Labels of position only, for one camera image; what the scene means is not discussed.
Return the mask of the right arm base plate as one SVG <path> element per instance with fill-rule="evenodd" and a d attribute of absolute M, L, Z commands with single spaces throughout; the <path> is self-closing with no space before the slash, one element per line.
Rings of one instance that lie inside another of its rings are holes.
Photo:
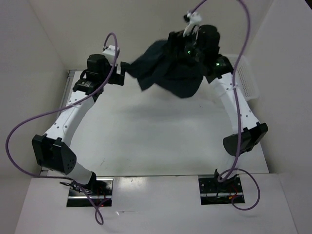
<path fill-rule="evenodd" d="M 222 205 L 245 203 L 241 180 L 238 176 L 233 181 L 219 185 L 213 175 L 199 176 L 199 192 L 201 205 Z"/>

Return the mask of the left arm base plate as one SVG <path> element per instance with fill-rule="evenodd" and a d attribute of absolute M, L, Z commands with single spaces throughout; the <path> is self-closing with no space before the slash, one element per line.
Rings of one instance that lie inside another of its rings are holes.
<path fill-rule="evenodd" d="M 87 194 L 96 206 L 111 207 L 114 178 L 98 177 L 97 180 L 101 181 L 103 186 L 98 188 L 95 193 L 87 190 Z M 75 208 L 92 206 L 87 196 L 83 193 L 82 189 L 77 187 L 77 185 L 74 185 L 73 183 L 69 184 L 67 182 L 60 182 L 60 184 L 69 187 L 66 207 Z"/>

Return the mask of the dark navy shorts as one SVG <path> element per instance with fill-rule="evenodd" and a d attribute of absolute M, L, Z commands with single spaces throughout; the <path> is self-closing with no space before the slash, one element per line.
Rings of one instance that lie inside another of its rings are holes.
<path fill-rule="evenodd" d="M 142 91 L 158 85 L 179 98 L 190 98 L 199 89 L 203 75 L 198 65 L 187 66 L 164 53 L 166 40 L 157 40 L 136 60 L 125 65 L 125 72 L 136 78 Z"/>

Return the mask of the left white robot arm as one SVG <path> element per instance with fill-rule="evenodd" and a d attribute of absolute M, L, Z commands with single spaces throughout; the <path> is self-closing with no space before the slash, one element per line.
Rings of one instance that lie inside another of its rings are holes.
<path fill-rule="evenodd" d="M 117 73 L 117 58 L 117 52 L 90 55 L 87 69 L 75 83 L 65 110 L 43 135 L 32 139 L 37 164 L 76 181 L 87 195 L 96 192 L 97 176 L 78 163 L 70 145 L 82 119 L 103 93 L 104 85 L 124 85 L 125 72 Z"/>

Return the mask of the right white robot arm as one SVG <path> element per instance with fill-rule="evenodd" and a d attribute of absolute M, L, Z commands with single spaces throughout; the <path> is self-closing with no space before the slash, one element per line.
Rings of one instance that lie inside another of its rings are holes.
<path fill-rule="evenodd" d="M 233 133 L 222 141 L 230 162 L 225 169 L 216 169 L 214 173 L 215 188 L 224 192 L 237 177 L 239 157 L 261 141 L 268 126 L 252 113 L 237 83 L 237 67 L 219 53 L 219 40 L 216 27 L 193 26 L 184 31 L 171 32 L 165 49 L 180 64 L 199 66 L 230 118 Z"/>

